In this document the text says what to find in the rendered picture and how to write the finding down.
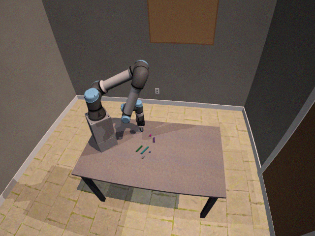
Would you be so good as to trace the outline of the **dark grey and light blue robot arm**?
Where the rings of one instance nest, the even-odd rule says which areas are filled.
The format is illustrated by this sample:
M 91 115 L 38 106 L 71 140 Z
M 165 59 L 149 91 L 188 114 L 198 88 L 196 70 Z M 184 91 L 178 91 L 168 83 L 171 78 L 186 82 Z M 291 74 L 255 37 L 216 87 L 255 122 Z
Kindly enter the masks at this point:
M 106 116 L 106 111 L 101 104 L 102 95 L 106 94 L 108 90 L 130 80 L 132 82 L 127 101 L 121 104 L 121 111 L 123 112 L 121 120 L 123 123 L 129 123 L 133 111 L 137 114 L 143 112 L 143 104 L 141 100 L 138 100 L 138 97 L 148 79 L 149 66 L 144 60 L 138 60 L 135 63 L 129 66 L 128 70 L 105 81 L 95 81 L 91 88 L 85 91 L 84 99 L 88 107 L 88 117 L 91 121 L 99 121 Z

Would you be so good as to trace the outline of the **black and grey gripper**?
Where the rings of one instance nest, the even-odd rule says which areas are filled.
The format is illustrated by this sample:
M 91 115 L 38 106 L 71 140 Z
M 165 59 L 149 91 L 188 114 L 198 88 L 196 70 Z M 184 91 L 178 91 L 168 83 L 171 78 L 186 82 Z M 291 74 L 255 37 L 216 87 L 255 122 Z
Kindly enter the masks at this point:
M 144 112 L 143 113 L 140 113 L 140 114 L 136 114 L 136 122 L 137 122 L 137 125 L 139 126 L 139 130 L 141 131 L 141 128 L 140 126 L 142 126 L 142 130 L 144 131 L 144 126 L 145 126 L 145 121 L 144 121 Z

